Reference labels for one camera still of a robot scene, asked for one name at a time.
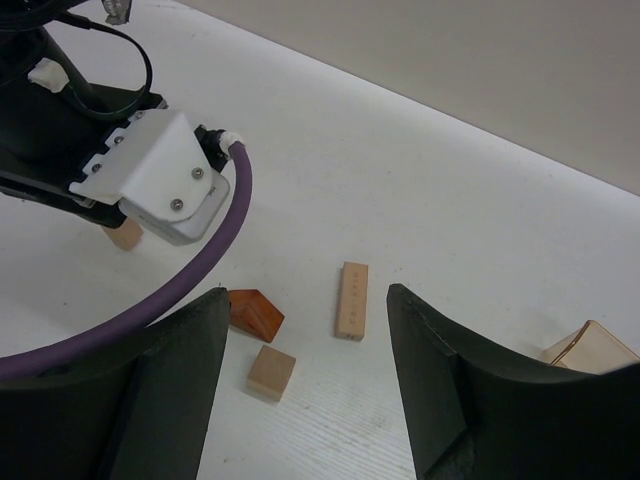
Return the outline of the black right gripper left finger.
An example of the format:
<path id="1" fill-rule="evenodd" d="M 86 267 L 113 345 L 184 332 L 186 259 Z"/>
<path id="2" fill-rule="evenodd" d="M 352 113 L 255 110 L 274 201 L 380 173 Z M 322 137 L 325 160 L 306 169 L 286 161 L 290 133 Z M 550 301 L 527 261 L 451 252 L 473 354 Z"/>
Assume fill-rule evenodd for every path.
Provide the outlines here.
<path id="1" fill-rule="evenodd" d="M 230 322 L 214 288 L 125 339 L 1 384 L 4 479 L 194 479 Z"/>

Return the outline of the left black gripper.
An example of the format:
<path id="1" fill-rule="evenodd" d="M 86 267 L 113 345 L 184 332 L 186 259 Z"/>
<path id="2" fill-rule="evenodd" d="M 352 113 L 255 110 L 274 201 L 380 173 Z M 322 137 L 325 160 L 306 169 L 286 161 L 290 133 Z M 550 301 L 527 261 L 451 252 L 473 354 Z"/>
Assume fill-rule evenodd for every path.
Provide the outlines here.
<path id="1" fill-rule="evenodd" d="M 104 24 L 71 14 L 73 1 L 4 1 L 1 4 L 1 191 L 40 203 L 88 222 L 118 228 L 124 214 L 72 193 L 74 182 L 97 168 L 90 160 L 136 114 L 162 109 L 151 90 L 153 70 L 142 58 L 145 81 L 138 90 L 88 82 L 48 33 L 59 21 L 125 39 L 118 26 L 128 22 L 129 1 L 106 1 Z"/>

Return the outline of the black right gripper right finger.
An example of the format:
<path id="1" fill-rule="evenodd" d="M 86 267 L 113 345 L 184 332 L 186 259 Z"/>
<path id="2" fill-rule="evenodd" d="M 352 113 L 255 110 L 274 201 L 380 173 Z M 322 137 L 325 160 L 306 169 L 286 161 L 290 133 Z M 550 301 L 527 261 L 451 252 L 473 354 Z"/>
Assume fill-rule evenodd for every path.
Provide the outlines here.
<path id="1" fill-rule="evenodd" d="M 401 284 L 387 312 L 420 479 L 635 479 L 639 368 L 595 375 L 505 348 Z"/>

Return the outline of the long light wood block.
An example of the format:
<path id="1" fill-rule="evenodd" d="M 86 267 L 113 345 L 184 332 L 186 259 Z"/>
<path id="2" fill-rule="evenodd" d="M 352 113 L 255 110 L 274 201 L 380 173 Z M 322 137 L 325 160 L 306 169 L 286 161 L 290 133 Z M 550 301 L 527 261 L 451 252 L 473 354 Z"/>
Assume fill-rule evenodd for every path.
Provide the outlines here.
<path id="1" fill-rule="evenodd" d="M 109 240 L 123 251 L 133 250 L 141 241 L 144 232 L 139 224 L 126 218 L 118 228 L 102 227 Z"/>

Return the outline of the wooden box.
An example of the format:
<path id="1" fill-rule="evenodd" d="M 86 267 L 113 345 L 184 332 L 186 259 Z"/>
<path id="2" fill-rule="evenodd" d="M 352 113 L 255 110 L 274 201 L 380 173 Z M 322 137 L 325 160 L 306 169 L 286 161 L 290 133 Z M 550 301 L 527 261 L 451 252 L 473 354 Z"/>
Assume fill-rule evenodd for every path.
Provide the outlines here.
<path id="1" fill-rule="evenodd" d="M 595 320 L 588 320 L 577 331 L 541 354 L 549 365 L 565 369 L 605 374 L 638 364 L 639 356 Z"/>

